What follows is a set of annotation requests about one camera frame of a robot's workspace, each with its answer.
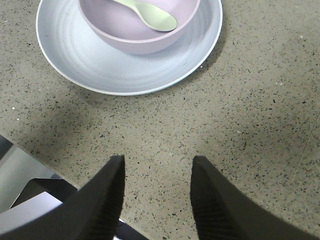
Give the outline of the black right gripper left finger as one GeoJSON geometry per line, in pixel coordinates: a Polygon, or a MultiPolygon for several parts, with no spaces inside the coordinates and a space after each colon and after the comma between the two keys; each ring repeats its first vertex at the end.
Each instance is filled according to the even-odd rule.
{"type": "Polygon", "coordinates": [[[2,240],[111,240],[123,207],[125,158],[112,156],[77,193],[2,240]]]}

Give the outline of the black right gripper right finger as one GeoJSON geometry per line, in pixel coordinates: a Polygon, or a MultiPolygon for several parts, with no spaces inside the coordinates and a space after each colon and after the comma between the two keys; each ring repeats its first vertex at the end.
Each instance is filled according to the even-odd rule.
{"type": "Polygon", "coordinates": [[[190,200],[201,240],[315,240],[250,200],[205,156],[192,161],[190,200]]]}

